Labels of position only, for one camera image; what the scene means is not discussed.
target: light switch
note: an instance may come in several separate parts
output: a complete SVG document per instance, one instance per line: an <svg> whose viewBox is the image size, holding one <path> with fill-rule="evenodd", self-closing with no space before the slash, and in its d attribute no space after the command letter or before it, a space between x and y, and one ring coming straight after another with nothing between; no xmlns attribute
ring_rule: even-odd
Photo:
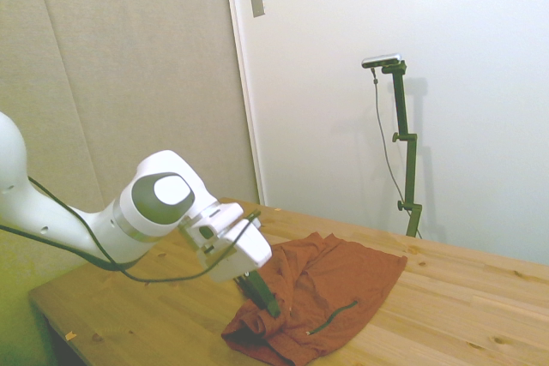
<svg viewBox="0 0 549 366"><path fill-rule="evenodd" d="M251 11L253 12L254 17L265 15L263 0L251 0Z"/></svg>

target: wooden tabletop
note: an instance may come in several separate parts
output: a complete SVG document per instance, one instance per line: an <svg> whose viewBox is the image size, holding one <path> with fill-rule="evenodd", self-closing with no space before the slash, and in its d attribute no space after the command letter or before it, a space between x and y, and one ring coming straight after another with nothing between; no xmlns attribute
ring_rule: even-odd
<svg viewBox="0 0 549 366"><path fill-rule="evenodd" d="M549 267L239 203L247 213L261 210L271 244L318 231L408 257L362 332L310 365L549 365ZM149 278L200 270L177 232L130 269ZM144 285L86 264L30 295L90 365L264 364L232 351L220 337L244 301L231 281L216 284L204 276Z"/></svg>

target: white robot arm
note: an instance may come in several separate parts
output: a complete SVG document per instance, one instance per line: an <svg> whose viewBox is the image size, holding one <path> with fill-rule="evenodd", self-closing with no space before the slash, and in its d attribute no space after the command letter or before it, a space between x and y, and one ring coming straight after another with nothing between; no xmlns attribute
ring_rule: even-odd
<svg viewBox="0 0 549 366"><path fill-rule="evenodd" d="M208 274L218 282L261 267L271 249L260 223L241 219L237 203L220 204L201 178L172 151L152 154L130 184L105 210L84 213L96 240L73 214L42 195L27 177L27 150L19 129L0 112L0 227L70 250L99 267L133 266L163 236L179 227L198 249L204 268L226 255Z"/></svg>

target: orange cloth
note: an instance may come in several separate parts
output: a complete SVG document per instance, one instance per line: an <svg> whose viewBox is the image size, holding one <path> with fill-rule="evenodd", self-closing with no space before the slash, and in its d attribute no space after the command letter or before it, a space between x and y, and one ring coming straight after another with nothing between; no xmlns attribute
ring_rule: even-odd
<svg viewBox="0 0 549 366"><path fill-rule="evenodd" d="M258 272L281 307L248 300L222 333L237 351L274 366L302 366L342 347L374 316L406 266L397 257L329 235L273 246Z"/></svg>

